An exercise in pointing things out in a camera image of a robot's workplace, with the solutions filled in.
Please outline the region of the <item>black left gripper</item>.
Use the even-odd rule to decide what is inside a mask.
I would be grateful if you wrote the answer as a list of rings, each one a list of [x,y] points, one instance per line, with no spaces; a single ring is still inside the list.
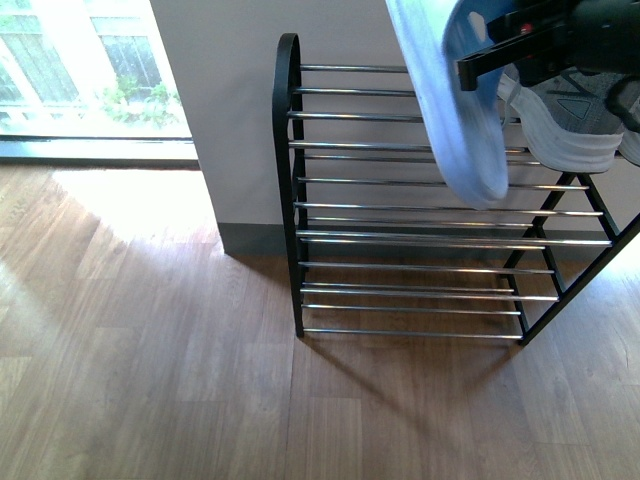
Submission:
[[[637,1],[516,1],[487,28],[496,44],[457,61],[462,91],[511,63],[525,86],[572,67],[586,75],[639,73]]]

